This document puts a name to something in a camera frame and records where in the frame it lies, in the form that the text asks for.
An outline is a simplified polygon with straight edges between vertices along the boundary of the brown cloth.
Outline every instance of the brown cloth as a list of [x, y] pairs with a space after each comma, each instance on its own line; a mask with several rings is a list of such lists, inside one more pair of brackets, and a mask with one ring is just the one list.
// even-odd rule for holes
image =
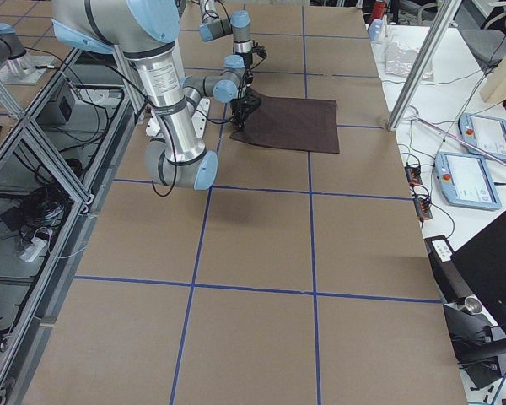
[[277, 149], [339, 153], [337, 103], [334, 100], [268, 97], [245, 122], [244, 131], [230, 137], [237, 141]]

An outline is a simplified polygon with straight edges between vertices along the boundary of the white cable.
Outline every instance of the white cable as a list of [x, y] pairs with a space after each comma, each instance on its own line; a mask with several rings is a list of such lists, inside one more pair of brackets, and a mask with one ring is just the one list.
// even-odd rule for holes
[[71, 255], [68, 255], [68, 256], [59, 256], [59, 257], [57, 257], [57, 259], [68, 259], [69, 257], [73, 257], [73, 256], [77, 255], [78, 253], [80, 253], [81, 251], [83, 251], [84, 249], [86, 249], [87, 247], [88, 247], [88, 245], [86, 245], [85, 247], [82, 247], [81, 249], [79, 249], [75, 253], [72, 253]]

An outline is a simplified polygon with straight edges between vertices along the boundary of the chair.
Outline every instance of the chair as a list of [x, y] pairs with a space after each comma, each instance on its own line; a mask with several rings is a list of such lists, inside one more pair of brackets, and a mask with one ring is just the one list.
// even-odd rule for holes
[[488, 30], [492, 23], [506, 18], [506, 11], [491, 19], [483, 30], [462, 30], [461, 36], [482, 68], [497, 66], [506, 56], [506, 31]]
[[437, 8], [442, 0], [399, 0], [399, 12], [401, 19], [416, 25], [430, 25], [437, 13]]

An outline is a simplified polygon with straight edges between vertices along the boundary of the white label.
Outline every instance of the white label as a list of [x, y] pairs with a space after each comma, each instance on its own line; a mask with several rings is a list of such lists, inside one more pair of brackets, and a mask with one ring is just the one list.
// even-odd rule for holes
[[443, 262], [449, 262], [452, 257], [452, 251], [446, 244], [446, 240], [433, 240], [433, 247]]
[[146, 92], [154, 97], [163, 95], [165, 92], [177, 89], [180, 86], [180, 81], [172, 63], [168, 63], [159, 69], [139, 70], [138, 73]]

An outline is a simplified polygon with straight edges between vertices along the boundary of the black monitor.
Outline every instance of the black monitor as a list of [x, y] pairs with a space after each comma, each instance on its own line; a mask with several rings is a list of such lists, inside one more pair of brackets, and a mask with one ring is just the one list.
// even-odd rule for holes
[[506, 333], [506, 211], [456, 251], [452, 262]]

